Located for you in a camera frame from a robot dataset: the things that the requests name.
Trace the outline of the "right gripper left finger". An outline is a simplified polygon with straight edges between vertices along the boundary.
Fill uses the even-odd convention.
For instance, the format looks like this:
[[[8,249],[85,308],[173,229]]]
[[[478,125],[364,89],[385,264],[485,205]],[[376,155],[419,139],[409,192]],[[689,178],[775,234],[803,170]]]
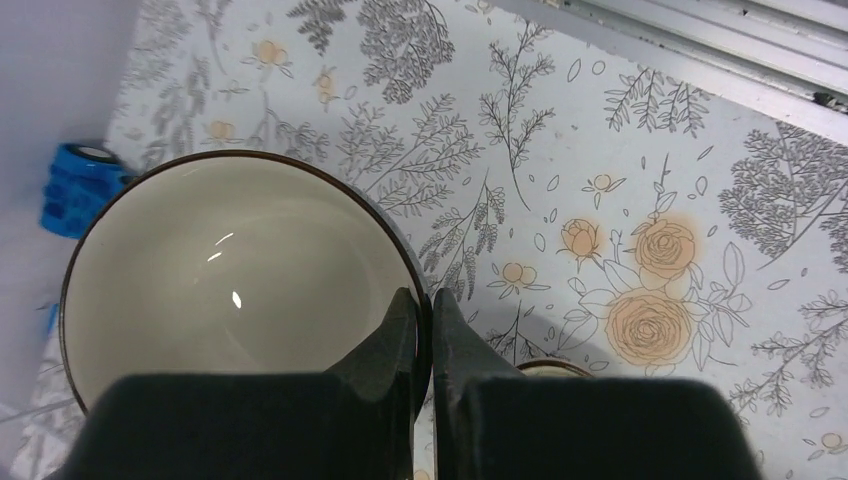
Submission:
[[[320,373],[121,379],[56,477],[408,479],[418,317],[397,290],[378,328]]]

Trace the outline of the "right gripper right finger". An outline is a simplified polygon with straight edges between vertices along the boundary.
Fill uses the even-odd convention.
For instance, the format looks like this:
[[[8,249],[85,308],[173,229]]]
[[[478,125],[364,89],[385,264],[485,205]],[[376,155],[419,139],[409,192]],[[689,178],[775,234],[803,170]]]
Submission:
[[[696,381],[529,376],[465,321],[432,313],[440,479],[757,479],[741,426]]]

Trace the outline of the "small white patterned bowl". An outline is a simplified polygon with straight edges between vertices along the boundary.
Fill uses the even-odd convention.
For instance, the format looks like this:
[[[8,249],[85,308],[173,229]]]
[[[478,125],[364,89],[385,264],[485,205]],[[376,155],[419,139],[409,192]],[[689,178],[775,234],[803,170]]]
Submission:
[[[592,377],[592,374],[577,365],[570,362],[556,359],[534,359],[524,362],[516,366],[516,368],[526,376],[545,376],[545,377]]]

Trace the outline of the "dark blue bowl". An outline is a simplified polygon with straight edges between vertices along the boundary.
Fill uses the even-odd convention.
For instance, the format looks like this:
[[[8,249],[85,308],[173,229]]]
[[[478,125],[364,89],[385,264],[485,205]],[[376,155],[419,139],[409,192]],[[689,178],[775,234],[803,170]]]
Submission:
[[[78,241],[60,348],[79,407],[133,374],[318,372],[395,294],[428,304],[397,225],[306,162],[216,150],[132,180]]]

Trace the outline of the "floral table mat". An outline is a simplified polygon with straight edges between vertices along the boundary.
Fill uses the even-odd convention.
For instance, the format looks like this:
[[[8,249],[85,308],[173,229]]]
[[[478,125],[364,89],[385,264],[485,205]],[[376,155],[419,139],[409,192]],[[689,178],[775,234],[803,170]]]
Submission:
[[[57,147],[135,175],[306,162],[398,227],[517,366],[714,388],[766,479],[847,475],[847,12],[819,1],[5,1],[1,464],[84,421],[40,224]]]

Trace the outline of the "blue toy block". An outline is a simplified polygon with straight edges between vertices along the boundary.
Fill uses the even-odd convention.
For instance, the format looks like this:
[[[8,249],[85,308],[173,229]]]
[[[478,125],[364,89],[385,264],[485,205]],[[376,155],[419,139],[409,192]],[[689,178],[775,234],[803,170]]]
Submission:
[[[134,179],[112,152],[62,143],[43,188],[40,224],[53,234],[79,239],[108,202]]]

